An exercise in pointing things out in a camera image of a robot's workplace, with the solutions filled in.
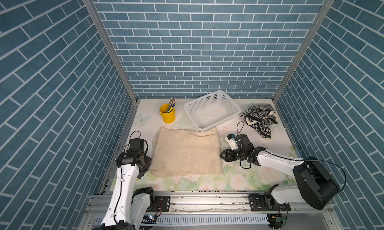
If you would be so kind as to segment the beige knitted scarf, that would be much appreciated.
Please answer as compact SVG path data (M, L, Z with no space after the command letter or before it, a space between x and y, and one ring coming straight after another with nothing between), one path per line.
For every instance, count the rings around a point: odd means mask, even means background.
M150 173L156 177L221 175L220 136L217 129L199 132L162 127L153 140Z

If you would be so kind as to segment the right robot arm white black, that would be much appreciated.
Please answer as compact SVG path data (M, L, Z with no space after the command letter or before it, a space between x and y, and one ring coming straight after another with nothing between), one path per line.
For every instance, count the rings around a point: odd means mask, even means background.
M323 166L323 161L317 158L290 158L264 147L255 148L245 134L229 134L226 142L231 148L220 154L225 162L246 161L251 166L270 168L295 180L292 185L276 184L265 192L269 209L274 204L306 203L316 210L322 210L344 189Z

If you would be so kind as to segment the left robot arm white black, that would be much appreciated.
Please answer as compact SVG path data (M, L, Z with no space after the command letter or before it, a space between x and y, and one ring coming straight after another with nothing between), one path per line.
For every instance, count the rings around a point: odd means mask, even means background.
M98 230L138 230L147 209L155 204L151 187L135 190L136 179L149 170L152 161L147 156L148 143L134 138L130 139L128 147L116 158L117 182Z

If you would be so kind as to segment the white plastic mesh basket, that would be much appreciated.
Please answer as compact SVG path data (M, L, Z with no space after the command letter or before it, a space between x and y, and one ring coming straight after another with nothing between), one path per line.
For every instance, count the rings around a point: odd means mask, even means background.
M228 94L217 90L185 103L184 110L194 126L205 132L235 117L241 108Z

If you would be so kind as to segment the black white patterned cloth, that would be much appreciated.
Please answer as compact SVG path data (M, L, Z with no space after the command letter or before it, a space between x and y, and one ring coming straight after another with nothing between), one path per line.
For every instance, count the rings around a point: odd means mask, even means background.
M271 138L271 125L279 123L279 116L275 109L269 105L254 105L240 113L247 125L255 129L263 138Z

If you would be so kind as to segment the floral table mat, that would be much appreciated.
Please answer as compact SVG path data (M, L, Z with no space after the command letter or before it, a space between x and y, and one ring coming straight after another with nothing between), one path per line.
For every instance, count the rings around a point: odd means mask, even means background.
M161 127L168 129L196 130L184 110L188 99L178 99L176 103L176 120L171 124L164 123L160 114L160 107L169 102L168 99L142 99L136 110L130 134L136 138L145 139L152 144L153 139ZM263 138L253 128L240 124L241 118L236 116L217 126L220 134L221 150L230 146L225 137L236 134L237 131L246 134L255 147L262 146L273 153L297 157L295 148L289 139L283 122L271 125L271 138ZM267 190L274 184L290 185L295 181L292 177L271 169L249 165L246 161L222 162L221 175L187 175L184 177L158 178L147 172L136 182L137 188L153 187L155 191L234 191L234 190Z

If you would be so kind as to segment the yellow cup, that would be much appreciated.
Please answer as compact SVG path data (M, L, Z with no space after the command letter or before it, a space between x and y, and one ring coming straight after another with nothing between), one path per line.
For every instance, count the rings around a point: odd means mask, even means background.
M163 122L166 123L166 124L171 124L176 119L175 109L173 107L170 107L169 104L162 105L160 107L159 112L160 112L160 114L162 116Z

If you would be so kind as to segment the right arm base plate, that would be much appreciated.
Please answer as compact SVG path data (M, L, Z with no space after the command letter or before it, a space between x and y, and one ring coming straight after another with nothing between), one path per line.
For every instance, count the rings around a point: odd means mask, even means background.
M291 206L288 203L279 204L271 196L260 194L251 194L248 196L250 208L252 212L286 212L291 211Z

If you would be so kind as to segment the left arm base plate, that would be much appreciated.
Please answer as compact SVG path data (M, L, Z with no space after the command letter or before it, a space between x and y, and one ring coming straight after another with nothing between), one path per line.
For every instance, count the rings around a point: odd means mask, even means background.
M156 196L151 197L150 207L147 209L147 212L169 212L171 205L171 197L170 196Z

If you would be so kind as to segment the aluminium front rail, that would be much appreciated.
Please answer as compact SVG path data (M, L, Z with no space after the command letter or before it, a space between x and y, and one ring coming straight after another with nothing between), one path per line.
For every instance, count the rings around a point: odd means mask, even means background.
M170 196L171 205L168 214L187 214L187 213L250 213L250 203L248 196L260 194L258 191L229 191L229 192L155 192L156 196ZM289 214L325 214L332 213L334 210L331 205L327 205L322 210L316 210L306 203L289 203L291 211L279 211ZM255 213L278 213L278 212L255 212Z

